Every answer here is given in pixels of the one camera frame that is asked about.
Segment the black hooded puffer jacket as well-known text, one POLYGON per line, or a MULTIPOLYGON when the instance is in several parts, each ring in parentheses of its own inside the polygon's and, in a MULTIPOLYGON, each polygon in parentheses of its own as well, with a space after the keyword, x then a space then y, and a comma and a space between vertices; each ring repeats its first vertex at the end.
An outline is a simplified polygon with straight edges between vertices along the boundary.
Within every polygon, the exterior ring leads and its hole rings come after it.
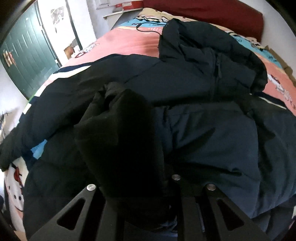
POLYGON ((111 54, 57 71, 1 144, 27 164, 32 238, 89 184, 119 240, 179 234, 178 202, 220 189, 270 240, 295 223, 295 93, 276 64, 204 22, 170 20, 159 56, 111 54))

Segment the green metal door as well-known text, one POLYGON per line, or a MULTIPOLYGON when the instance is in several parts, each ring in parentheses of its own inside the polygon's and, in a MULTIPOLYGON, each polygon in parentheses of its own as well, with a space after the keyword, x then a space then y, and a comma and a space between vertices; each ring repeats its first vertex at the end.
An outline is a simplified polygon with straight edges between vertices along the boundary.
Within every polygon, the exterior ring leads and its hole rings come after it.
POLYGON ((35 1, 18 18, 1 44, 1 61, 15 86, 30 99, 61 67, 43 28, 35 1))

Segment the white bedside shelf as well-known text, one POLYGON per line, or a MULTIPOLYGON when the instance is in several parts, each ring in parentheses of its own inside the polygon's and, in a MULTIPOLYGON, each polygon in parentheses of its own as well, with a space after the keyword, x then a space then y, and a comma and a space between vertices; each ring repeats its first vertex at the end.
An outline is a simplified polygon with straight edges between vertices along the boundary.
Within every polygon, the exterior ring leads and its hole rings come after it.
POLYGON ((130 9, 130 10, 126 10, 126 11, 118 11, 116 13, 111 13, 109 15, 105 15, 105 16, 103 16, 103 18, 107 22, 108 29, 112 30, 112 29, 118 27, 119 25, 121 25, 122 23, 132 20, 133 18, 138 16, 138 14, 141 11, 142 11, 142 8, 130 9))

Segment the brown cardboard sheet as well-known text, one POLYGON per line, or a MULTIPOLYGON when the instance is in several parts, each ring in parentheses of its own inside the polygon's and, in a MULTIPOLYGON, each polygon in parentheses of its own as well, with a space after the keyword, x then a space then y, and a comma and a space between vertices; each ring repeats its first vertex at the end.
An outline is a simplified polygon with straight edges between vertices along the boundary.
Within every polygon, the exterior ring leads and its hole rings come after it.
POLYGON ((269 46, 265 46, 264 49, 267 50, 267 51, 269 51, 269 53, 271 53, 276 58, 276 60, 280 63, 280 65, 282 66, 282 68, 285 71, 285 73, 290 78, 290 80, 293 83, 294 87, 296 87, 296 79, 293 76, 293 70, 292 70, 292 68, 272 48, 270 48, 269 46))

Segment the red white box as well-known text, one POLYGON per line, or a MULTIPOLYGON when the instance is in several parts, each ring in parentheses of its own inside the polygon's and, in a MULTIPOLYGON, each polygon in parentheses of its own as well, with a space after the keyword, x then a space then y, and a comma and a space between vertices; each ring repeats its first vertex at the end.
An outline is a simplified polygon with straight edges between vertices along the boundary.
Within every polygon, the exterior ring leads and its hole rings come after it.
POLYGON ((134 11, 144 7, 144 1, 124 1, 123 3, 117 3, 113 10, 113 13, 122 11, 134 11))

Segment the dark red bed headboard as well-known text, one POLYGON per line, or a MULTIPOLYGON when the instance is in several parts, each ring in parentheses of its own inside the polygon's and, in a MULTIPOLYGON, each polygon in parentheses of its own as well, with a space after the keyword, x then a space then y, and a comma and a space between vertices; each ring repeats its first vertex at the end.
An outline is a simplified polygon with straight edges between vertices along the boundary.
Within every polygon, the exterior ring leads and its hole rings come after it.
POLYGON ((226 27, 245 37, 262 39, 263 14, 236 0, 150 0, 145 8, 226 27))

